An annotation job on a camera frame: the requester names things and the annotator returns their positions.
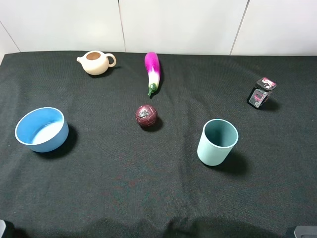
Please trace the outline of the black tablecloth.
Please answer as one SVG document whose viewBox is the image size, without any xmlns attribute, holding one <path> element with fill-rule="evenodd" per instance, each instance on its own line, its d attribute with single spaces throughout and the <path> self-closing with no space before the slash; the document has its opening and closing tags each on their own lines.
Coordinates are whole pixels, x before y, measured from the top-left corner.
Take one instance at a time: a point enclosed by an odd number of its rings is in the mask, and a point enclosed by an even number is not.
<svg viewBox="0 0 317 238">
<path fill-rule="evenodd" d="M 317 223 L 317 59 L 159 55 L 147 95 L 144 55 L 85 73 L 81 52 L 7 54 L 0 65 L 0 217 L 18 238 L 285 238 Z M 258 109 L 255 83 L 277 84 Z M 135 111 L 151 105 L 154 125 Z M 53 107 L 69 127 L 39 153 L 15 138 Z M 239 134 L 217 166 L 197 155 L 206 122 Z"/>
</svg>

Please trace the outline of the dark red ball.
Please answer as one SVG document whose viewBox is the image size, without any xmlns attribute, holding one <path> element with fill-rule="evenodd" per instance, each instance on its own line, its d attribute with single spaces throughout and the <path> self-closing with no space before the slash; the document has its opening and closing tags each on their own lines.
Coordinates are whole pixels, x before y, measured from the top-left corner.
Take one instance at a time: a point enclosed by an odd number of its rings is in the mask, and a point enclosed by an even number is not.
<svg viewBox="0 0 317 238">
<path fill-rule="evenodd" d="M 149 127 L 156 123 L 157 110 L 151 105 L 142 105 L 135 111 L 135 119 L 139 126 Z"/>
</svg>

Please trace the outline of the teal cup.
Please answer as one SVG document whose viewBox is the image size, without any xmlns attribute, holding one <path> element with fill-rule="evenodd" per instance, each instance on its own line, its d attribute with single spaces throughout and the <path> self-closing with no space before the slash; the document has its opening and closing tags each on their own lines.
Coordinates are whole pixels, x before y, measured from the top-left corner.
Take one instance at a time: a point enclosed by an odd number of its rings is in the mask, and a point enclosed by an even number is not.
<svg viewBox="0 0 317 238">
<path fill-rule="evenodd" d="M 198 144 L 198 158 L 207 166 L 217 166 L 225 160 L 238 139 L 238 131 L 232 123 L 223 119 L 209 120 Z"/>
</svg>

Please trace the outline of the black gum box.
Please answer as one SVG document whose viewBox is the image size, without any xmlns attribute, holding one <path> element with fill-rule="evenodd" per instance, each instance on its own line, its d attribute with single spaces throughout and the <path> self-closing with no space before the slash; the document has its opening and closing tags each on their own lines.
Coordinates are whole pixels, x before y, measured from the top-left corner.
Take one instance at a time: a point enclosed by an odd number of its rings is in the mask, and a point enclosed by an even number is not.
<svg viewBox="0 0 317 238">
<path fill-rule="evenodd" d="M 276 86 L 277 84 L 267 77 L 259 79 L 250 92 L 247 103 L 256 109 L 260 108 L 268 100 Z"/>
</svg>

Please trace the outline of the purple toy eggplant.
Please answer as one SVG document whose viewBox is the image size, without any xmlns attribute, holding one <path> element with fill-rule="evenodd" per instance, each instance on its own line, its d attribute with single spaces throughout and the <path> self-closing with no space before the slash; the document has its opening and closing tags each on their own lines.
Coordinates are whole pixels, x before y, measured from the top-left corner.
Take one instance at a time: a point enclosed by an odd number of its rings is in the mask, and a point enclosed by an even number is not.
<svg viewBox="0 0 317 238">
<path fill-rule="evenodd" d="M 145 55 L 145 68 L 148 73 L 148 96 L 150 97 L 159 88 L 160 82 L 160 63 L 156 53 L 149 52 Z"/>
</svg>

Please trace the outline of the blue bowl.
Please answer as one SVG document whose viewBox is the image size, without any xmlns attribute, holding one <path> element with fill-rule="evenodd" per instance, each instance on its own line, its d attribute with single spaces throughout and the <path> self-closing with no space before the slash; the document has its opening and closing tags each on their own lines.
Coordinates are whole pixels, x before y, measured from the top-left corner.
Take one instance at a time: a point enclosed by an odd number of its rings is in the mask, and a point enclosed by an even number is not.
<svg viewBox="0 0 317 238">
<path fill-rule="evenodd" d="M 69 127 L 64 114 L 53 107 L 35 109 L 20 119 L 15 138 L 29 149 L 39 153 L 53 151 L 67 139 Z"/>
</svg>

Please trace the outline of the beige ceramic teapot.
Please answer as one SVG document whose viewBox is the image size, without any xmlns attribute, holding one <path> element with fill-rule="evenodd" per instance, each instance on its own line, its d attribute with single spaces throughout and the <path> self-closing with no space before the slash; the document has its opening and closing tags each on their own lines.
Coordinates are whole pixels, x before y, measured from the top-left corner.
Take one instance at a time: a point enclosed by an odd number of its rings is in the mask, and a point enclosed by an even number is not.
<svg viewBox="0 0 317 238">
<path fill-rule="evenodd" d="M 77 57 L 76 61 L 89 75 L 101 75 L 116 65 L 116 57 L 113 54 L 101 51 L 87 52 L 82 57 Z"/>
</svg>

